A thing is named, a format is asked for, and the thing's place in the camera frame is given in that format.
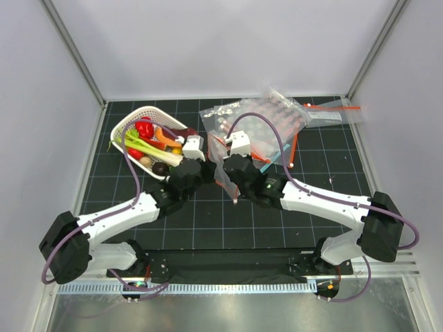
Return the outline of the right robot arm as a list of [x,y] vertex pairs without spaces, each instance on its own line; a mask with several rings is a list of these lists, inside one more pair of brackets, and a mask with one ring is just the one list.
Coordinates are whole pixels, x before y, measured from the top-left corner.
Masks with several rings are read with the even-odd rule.
[[241,196],[259,206],[303,212],[348,228],[341,235],[319,239],[313,253],[296,262],[301,273],[328,274],[361,256],[385,263],[396,260],[404,224],[387,194],[346,195],[279,174],[262,174],[249,157],[239,154],[226,158],[223,170]]

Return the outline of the red toy bell pepper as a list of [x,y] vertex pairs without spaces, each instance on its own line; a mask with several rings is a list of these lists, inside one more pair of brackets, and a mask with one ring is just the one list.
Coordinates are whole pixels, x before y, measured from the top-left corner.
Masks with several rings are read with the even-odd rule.
[[140,137],[151,139],[155,134],[154,125],[151,123],[151,118],[144,116],[135,123],[135,129]]

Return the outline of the clear orange zip bag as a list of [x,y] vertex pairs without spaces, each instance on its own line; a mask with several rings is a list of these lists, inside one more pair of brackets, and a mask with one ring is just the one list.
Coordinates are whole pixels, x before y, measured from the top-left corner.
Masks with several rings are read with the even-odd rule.
[[224,189],[234,204],[239,197],[238,186],[232,182],[224,171],[224,160],[228,157],[229,148],[226,143],[214,133],[208,134],[208,159],[216,165],[214,179],[216,184]]

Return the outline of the green toy celery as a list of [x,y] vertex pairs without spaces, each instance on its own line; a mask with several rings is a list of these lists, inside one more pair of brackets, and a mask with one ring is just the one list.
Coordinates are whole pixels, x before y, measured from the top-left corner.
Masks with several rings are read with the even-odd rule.
[[166,146],[158,141],[140,137],[136,129],[128,129],[125,132],[125,149],[137,149],[152,159],[152,165],[155,162],[163,162],[169,166],[176,167],[183,160],[182,155],[173,154],[166,150]]

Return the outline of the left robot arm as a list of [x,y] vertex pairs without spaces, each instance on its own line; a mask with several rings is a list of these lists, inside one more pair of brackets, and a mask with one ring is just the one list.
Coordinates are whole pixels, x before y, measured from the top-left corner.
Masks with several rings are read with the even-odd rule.
[[149,261],[141,246],[133,239],[120,243],[108,240],[179,211],[203,184],[214,181],[215,168],[210,160],[185,159],[166,180],[130,201],[81,216],[69,211],[59,214],[39,245],[46,260],[42,274],[52,274],[57,284],[99,271],[142,275]]

